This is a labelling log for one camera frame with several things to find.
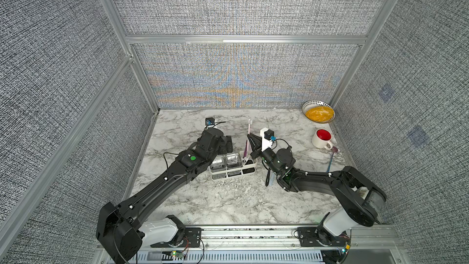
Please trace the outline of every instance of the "black cable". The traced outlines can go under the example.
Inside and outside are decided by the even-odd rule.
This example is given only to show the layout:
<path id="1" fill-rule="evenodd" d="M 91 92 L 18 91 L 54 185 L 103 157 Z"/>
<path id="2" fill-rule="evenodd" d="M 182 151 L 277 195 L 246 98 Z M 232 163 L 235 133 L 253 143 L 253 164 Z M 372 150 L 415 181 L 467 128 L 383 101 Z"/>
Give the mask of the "black cable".
<path id="1" fill-rule="evenodd" d="M 197 237 L 199 238 L 200 242 L 202 243 L 202 249 L 203 249 L 203 250 L 202 250 L 202 257 L 201 257 L 200 260 L 197 262 L 197 264 L 199 264 L 200 261 L 202 261 L 203 256 L 205 255 L 205 245 L 203 244 L 202 238 L 199 237 L 199 236 L 197 236 Z"/>
<path id="2" fill-rule="evenodd" d="M 120 253 L 119 249 L 117 248 L 117 244 L 116 244 L 116 228 L 117 228 L 117 225 L 116 224 L 114 226 L 114 232 L 113 232 L 113 237 L 114 237 L 114 247 L 116 248 L 116 251 L 117 253 L 119 253 L 119 256 L 122 258 L 122 260 L 124 260 L 126 262 L 126 264 L 129 264 L 129 262 L 127 262 L 127 260 L 124 258 L 124 256 L 122 256 L 122 254 Z"/>
<path id="3" fill-rule="evenodd" d="M 266 165 L 264 164 L 264 160 L 263 160 L 263 159 L 261 159 L 261 162 L 262 162 L 262 165 L 264 166 L 265 169 L 270 170 L 270 169 L 269 169 L 268 167 L 266 167 Z"/>
<path id="4" fill-rule="evenodd" d="M 166 169 L 168 169 L 169 166 L 168 166 L 168 162 L 166 161 L 165 154 L 179 155 L 179 153 L 171 153 L 171 152 L 165 152 L 165 153 L 163 153 L 163 158 L 165 159 L 165 162 L 166 162 Z"/>
<path id="5" fill-rule="evenodd" d="M 226 121 L 214 122 L 213 125 L 205 126 L 205 128 L 204 128 L 203 130 L 205 131 L 206 129 L 208 129 L 209 126 L 214 127 L 214 126 L 216 126 L 216 125 L 219 125 L 219 124 L 222 124 L 222 123 L 225 123 L 225 122 L 226 122 Z"/>
<path id="6" fill-rule="evenodd" d="M 276 140 L 276 141 L 277 141 L 277 140 L 284 141 L 284 142 L 287 143 L 287 145 L 290 147 L 290 144 L 289 144 L 287 141 L 285 141 L 284 139 L 275 139 L 275 140 Z"/>

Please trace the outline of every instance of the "metal container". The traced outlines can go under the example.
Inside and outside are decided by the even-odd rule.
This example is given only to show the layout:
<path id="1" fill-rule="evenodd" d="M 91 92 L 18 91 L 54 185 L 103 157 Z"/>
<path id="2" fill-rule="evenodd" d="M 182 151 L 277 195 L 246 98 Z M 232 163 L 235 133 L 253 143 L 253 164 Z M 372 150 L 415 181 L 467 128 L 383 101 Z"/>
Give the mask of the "metal container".
<path id="1" fill-rule="evenodd" d="M 224 178 L 226 178 L 226 173 L 212 174 L 213 180 L 224 179 Z"/>
<path id="2" fill-rule="evenodd" d="M 226 170 L 225 156 L 216 156 L 210 165 L 210 172 L 217 173 Z"/>
<path id="3" fill-rule="evenodd" d="M 227 172 L 227 174 L 228 174 L 228 177 L 241 175 L 241 170 L 235 170 L 235 171 L 232 171 L 232 172 Z"/>
<path id="4" fill-rule="evenodd" d="M 241 160 L 241 155 L 239 153 L 227 154 L 226 159 L 226 169 L 236 169 L 243 167 L 243 161 Z"/>

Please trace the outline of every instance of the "metal bracket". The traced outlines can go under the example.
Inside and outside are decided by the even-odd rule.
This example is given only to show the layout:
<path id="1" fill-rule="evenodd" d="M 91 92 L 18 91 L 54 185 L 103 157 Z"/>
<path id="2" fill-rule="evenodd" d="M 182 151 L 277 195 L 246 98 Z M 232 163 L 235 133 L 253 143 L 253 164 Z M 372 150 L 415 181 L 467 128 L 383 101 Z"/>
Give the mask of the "metal bracket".
<path id="1" fill-rule="evenodd" d="M 188 241 L 185 239 L 182 241 L 182 244 L 177 246 L 176 248 L 185 248 L 187 243 L 189 242 L 189 248 L 198 248 L 200 247 L 200 237 L 202 234 L 202 228 L 198 227 L 189 227 L 186 228 L 184 231 L 184 237 L 187 238 Z M 167 242 L 159 242 L 156 244 L 150 245 L 152 248 L 173 248 Z"/>
<path id="2" fill-rule="evenodd" d="M 315 227 L 298 227 L 298 239 L 300 240 L 300 245 L 302 247 L 323 247 L 315 237 Z M 332 243 L 331 247 L 344 247 L 347 243 L 347 240 L 344 238 L 337 238 L 335 242 Z"/>

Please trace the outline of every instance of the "mug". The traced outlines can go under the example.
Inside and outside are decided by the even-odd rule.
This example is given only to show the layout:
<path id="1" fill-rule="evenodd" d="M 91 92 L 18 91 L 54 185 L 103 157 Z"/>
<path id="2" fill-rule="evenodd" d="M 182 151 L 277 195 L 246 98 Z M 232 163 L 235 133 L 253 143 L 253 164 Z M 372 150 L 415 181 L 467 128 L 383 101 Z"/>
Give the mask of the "mug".
<path id="1" fill-rule="evenodd" d="M 314 146 L 318 148 L 326 148 L 328 150 L 331 150 L 332 147 L 334 146 L 331 142 L 331 139 L 332 139 L 331 133 L 323 128 L 320 128 L 314 133 L 314 136 L 311 142 L 313 143 Z"/>

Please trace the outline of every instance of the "wall panel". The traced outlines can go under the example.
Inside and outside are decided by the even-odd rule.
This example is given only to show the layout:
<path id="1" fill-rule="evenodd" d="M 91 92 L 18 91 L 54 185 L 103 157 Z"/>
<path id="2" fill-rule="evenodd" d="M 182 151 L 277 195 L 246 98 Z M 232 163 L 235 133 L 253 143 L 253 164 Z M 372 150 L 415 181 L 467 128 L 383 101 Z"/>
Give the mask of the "wall panel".
<path id="1" fill-rule="evenodd" d="M 0 224 L 123 58 L 99 0 L 1 0 Z"/>
<path id="2" fill-rule="evenodd" d="M 161 107 L 300 107 L 327 102 L 356 45 L 138 44 Z"/>
<path id="3" fill-rule="evenodd" d="M 336 124 L 415 264 L 467 263 L 469 0 L 399 0 Z"/>
<path id="4" fill-rule="evenodd" d="M 99 210 L 121 201 L 152 115 L 127 68 L 1 263 L 89 263 Z"/>
<path id="5" fill-rule="evenodd" d="M 366 34 L 384 0 L 114 0 L 133 34 Z"/>

